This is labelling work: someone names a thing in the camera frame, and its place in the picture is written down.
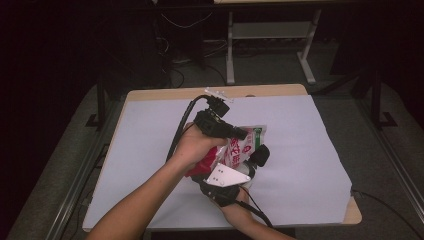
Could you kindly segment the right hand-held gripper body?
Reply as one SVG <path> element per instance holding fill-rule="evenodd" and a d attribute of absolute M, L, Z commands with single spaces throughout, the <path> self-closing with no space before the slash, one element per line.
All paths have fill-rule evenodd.
<path fill-rule="evenodd" d="M 250 176 L 218 163 L 206 178 L 199 181 L 199 185 L 204 195 L 225 207 L 236 201 L 239 187 L 250 180 Z"/>

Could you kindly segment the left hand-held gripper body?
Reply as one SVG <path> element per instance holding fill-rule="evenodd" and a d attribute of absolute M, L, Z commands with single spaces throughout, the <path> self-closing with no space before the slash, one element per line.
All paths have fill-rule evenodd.
<path fill-rule="evenodd" d="M 194 123 L 201 132 L 209 137 L 231 138 L 234 127 L 228 124 L 222 117 L 229 111 L 226 101 L 233 102 L 226 97 L 222 91 L 215 91 L 209 87 L 205 88 L 208 108 L 196 114 Z"/>

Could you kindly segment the red and white snack bag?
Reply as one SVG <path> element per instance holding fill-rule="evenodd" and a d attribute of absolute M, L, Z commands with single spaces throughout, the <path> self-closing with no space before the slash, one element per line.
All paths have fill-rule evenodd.
<path fill-rule="evenodd" d="M 267 126 L 242 126 L 242 129 L 247 131 L 244 140 L 230 138 L 226 145 L 211 148 L 205 157 L 185 176 L 191 177 L 210 173 L 218 163 L 236 168 L 247 160 L 264 143 Z"/>

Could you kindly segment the clear jar with black lid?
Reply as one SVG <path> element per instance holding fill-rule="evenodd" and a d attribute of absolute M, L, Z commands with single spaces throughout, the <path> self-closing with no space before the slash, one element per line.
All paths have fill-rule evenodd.
<path fill-rule="evenodd" d="M 246 182 L 251 181 L 258 167 L 263 167 L 268 158 L 270 151 L 265 144 L 260 145 L 246 160 L 239 164 L 236 170 L 245 175 Z"/>

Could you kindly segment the person's right hand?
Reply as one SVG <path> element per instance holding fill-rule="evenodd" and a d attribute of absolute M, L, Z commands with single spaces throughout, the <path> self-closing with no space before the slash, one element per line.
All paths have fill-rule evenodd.
<path fill-rule="evenodd" d="M 251 212 L 237 203 L 221 207 L 220 210 L 227 222 L 238 230 L 248 227 L 255 222 Z"/>

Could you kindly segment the person's left hand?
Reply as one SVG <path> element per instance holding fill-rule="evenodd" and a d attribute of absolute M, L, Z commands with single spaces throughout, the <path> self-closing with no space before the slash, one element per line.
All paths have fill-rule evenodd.
<path fill-rule="evenodd" d="M 212 148 L 226 144 L 226 138 L 206 136 L 194 123 L 189 123 L 184 128 L 184 133 L 170 158 L 170 162 L 187 172 L 202 160 Z"/>

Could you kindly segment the black metal stand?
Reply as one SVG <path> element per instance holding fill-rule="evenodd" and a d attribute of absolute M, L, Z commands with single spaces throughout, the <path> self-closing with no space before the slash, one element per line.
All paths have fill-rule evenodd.
<path fill-rule="evenodd" d="M 99 77 L 96 85 L 96 97 L 97 97 L 97 113 L 92 114 L 86 122 L 86 127 L 95 127 L 97 131 L 100 131 L 106 120 L 106 93 L 104 87 L 104 81 L 102 77 Z"/>
<path fill-rule="evenodd" d="M 373 72 L 371 82 L 371 120 L 374 126 L 381 130 L 383 127 L 397 127 L 397 123 L 389 112 L 381 111 L 381 77 L 377 70 Z"/>

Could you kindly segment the white metal desk frame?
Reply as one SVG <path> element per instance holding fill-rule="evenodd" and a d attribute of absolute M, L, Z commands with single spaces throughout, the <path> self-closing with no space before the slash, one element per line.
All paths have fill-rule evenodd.
<path fill-rule="evenodd" d="M 301 51 L 297 52 L 297 58 L 302 68 L 306 81 L 310 85 L 316 83 L 315 77 L 308 63 L 308 54 L 318 27 L 322 10 L 317 8 L 310 20 L 274 20 L 257 21 L 234 18 L 234 10 L 228 12 L 227 25 L 227 54 L 226 54 L 226 77 L 227 83 L 235 83 L 233 48 L 235 40 L 255 39 L 300 39 L 305 44 Z"/>

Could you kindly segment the aluminium rail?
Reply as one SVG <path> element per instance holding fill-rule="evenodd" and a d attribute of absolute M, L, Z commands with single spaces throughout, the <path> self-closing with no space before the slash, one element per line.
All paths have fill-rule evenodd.
<path fill-rule="evenodd" d="M 61 240 L 69 222 L 74 221 L 73 215 L 80 202 L 90 197 L 98 178 L 95 170 L 100 169 L 106 157 L 122 107 L 122 101 L 107 101 L 101 106 L 95 103 L 93 110 L 70 125 L 71 129 L 77 128 L 81 133 L 64 135 L 57 157 L 56 173 L 60 175 L 54 180 L 65 192 L 45 240 Z M 80 217 L 77 216 L 75 233 L 79 230 L 79 223 Z"/>
<path fill-rule="evenodd" d="M 375 114 L 371 100 L 355 102 L 424 223 L 424 131 L 399 103 L 394 104 L 397 109 L 392 111 L 381 103 L 379 113 Z"/>

